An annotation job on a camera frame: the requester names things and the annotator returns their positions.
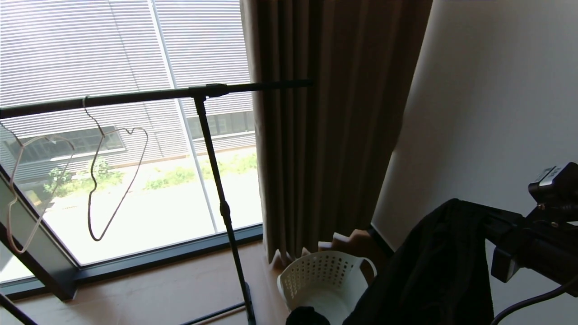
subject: black fabric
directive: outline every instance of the black fabric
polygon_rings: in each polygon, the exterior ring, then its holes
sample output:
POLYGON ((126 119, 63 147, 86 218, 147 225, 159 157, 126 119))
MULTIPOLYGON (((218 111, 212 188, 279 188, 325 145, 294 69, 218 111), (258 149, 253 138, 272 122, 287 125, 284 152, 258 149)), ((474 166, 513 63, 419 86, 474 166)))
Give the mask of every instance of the black fabric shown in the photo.
POLYGON ((343 325, 490 324, 494 309, 484 215, 476 205, 457 199, 428 214, 343 325))
POLYGON ((329 321, 313 307, 297 307, 289 314, 285 325, 329 325, 329 321))

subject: curtain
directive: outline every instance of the curtain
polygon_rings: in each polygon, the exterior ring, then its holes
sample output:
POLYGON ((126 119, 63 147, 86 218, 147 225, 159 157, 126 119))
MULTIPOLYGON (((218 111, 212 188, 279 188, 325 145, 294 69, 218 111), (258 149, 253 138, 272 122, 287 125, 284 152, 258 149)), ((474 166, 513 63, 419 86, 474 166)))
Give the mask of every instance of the curtain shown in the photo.
POLYGON ((269 262, 369 225, 431 0, 241 0, 269 262))

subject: white plastic basket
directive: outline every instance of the white plastic basket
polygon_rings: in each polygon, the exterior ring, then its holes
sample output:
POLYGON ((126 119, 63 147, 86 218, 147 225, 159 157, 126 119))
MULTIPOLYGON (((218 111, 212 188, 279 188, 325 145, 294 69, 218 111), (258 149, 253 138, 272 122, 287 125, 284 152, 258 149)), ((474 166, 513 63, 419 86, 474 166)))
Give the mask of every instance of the white plastic basket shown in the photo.
POLYGON ((342 324, 367 289, 360 265, 364 257, 327 250, 305 255, 277 278, 277 287, 289 310, 311 306, 332 325, 342 324))

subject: clothes hanger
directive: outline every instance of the clothes hanger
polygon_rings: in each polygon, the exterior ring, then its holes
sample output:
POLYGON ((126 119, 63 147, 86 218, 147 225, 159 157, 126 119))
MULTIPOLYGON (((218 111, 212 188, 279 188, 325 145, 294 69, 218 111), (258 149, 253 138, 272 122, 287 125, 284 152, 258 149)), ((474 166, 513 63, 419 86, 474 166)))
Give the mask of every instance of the clothes hanger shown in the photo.
POLYGON ((90 237, 92 238, 92 240, 94 240, 95 242, 98 242, 100 240, 102 240, 102 238, 105 236, 105 233, 107 232, 110 224, 112 223, 112 220, 114 219, 114 217, 116 216, 116 213, 118 212, 118 209, 120 208, 120 205, 123 203, 124 198, 127 197, 128 192, 130 191, 132 184, 134 183, 137 174, 139 173, 140 170, 140 165, 143 162, 143 157, 145 156, 145 151, 146 151, 146 147, 149 144, 149 133, 142 127, 134 127, 131 129, 128 128, 120 128, 120 129, 115 129, 112 131, 108 131, 108 132, 104 132, 102 130, 102 127, 100 125, 100 123, 98 123, 98 121, 92 116, 90 115, 90 113, 88 112, 88 110, 86 109, 86 99, 88 98, 88 96, 85 96, 82 99, 82 106, 84 108, 84 112, 86 113, 86 115, 88 115, 93 121, 94 123, 97 124, 98 130, 101 133, 101 140, 98 144, 97 147, 97 151, 94 153, 94 157, 92 158, 92 163, 90 164, 90 177, 92 178, 92 182, 94 184, 94 187, 92 188, 92 190, 90 191, 90 193, 88 194, 88 232, 90 233, 90 237), (109 221, 106 223, 105 229, 102 231, 102 234, 100 236, 95 236, 94 235, 94 231, 92 230, 92 194, 97 190, 98 187, 98 183, 97 183, 97 179, 94 177, 94 164, 97 160, 98 157, 98 153, 100 152, 100 149, 102 147, 102 143, 104 142, 105 138, 107 135, 115 133, 115 132, 120 132, 120 131, 125 131, 128 135, 132 135, 135 130, 141 130, 144 132, 144 135, 146 136, 146 141, 144 142, 144 148, 143 151, 140 154, 140 160, 139 160, 139 164, 136 167, 136 171, 134 176, 132 177, 132 180, 130 182, 130 184, 127 187, 127 190, 124 192, 123 197, 120 199, 120 202, 118 203, 118 205, 116 206, 116 209, 114 209, 114 212, 112 214, 112 216, 110 217, 109 221))
MULTIPOLYGON (((40 224, 42 223, 42 220, 44 219, 44 214, 46 213, 46 209, 48 208, 48 204, 44 206, 44 208, 42 209, 42 212, 40 212, 38 215, 38 219, 36 220, 36 223, 34 224, 34 227, 32 228, 32 231, 30 233, 30 235, 28 236, 28 239, 26 239, 26 242, 24 244, 24 246, 22 247, 22 249, 19 249, 16 246, 16 243, 14 241, 14 236, 12 235, 12 206, 18 201, 18 195, 16 194, 16 189, 14 188, 14 177, 16 176, 16 171, 18 170, 18 165, 20 165, 20 161, 22 159, 22 154, 24 153, 24 149, 30 145, 31 143, 40 140, 40 139, 45 139, 47 141, 54 141, 55 139, 60 139, 65 141, 66 143, 68 143, 68 145, 71 147, 71 155, 70 157, 68 157, 68 160, 66 162, 66 166, 64 166, 64 170, 62 172, 62 175, 64 175, 66 173, 66 170, 68 169, 68 165, 70 164, 71 160, 72 160, 72 156, 74 155, 74 145, 72 144, 72 142, 70 142, 68 139, 59 136, 59 135, 41 135, 41 136, 36 136, 28 141, 26 141, 25 143, 22 143, 22 141, 20 141, 20 139, 18 139, 18 137, 16 136, 16 134, 14 132, 12 132, 10 129, 6 128, 2 123, 0 123, 0 125, 2 126, 2 128, 4 128, 5 130, 7 130, 8 132, 10 132, 12 134, 12 136, 14 137, 14 139, 16 139, 16 142, 18 143, 18 145, 20 146, 20 151, 18 152, 18 158, 16 158, 16 163, 14 165, 14 169, 12 170, 12 174, 10 176, 10 180, 8 182, 8 188, 10 190, 10 192, 12 193, 12 196, 14 196, 14 198, 12 199, 12 201, 10 201, 10 203, 8 203, 8 214, 6 216, 6 232, 7 232, 7 237, 8 237, 8 244, 10 245, 10 248, 12 249, 13 253, 15 254, 23 254, 24 252, 26 252, 26 250, 28 249, 28 247, 30 246, 30 243, 32 242, 32 239, 34 237, 34 235, 36 234, 38 228, 40 227, 40 224)), ((58 179, 56 180, 56 186, 52 189, 52 193, 50 193, 50 201, 52 201, 52 198, 54 197, 54 193, 56 193, 56 189, 58 189, 60 187, 62 183, 62 177, 58 177, 58 179)))

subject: louvered wall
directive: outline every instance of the louvered wall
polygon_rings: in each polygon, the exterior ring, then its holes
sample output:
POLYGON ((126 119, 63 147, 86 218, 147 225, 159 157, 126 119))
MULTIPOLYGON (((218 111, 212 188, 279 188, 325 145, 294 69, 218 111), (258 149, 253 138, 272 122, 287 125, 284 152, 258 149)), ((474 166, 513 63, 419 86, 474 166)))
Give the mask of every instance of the louvered wall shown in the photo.
MULTIPOLYGON (((238 0, 158 1, 157 8, 179 86, 249 81, 238 0)), ((0 106, 170 87, 146 0, 1 1, 0 14, 0 106)), ((187 115, 195 116, 192 101, 185 103, 187 115)), ((207 107, 209 114, 251 110, 251 97, 228 95, 208 101, 207 107)), ((102 125, 147 129, 145 160, 187 154, 173 100, 90 111, 102 125)), ((3 123, 20 138, 95 127, 82 110, 3 123)), ((6 133, 0 136, 9 138, 6 133)), ((136 163, 145 137, 121 133, 121 138, 126 150, 105 155, 107 161, 136 163)), ((217 150, 252 144, 252 133, 215 139, 217 150)), ((196 140, 195 147, 205 151, 202 140, 196 140)), ((4 145, 0 145, 0 160, 5 168, 12 168, 12 154, 4 145)), ((84 169, 87 161, 88 157, 76 158, 69 168, 84 169)), ((17 179, 41 178, 65 163, 22 164, 17 179)))

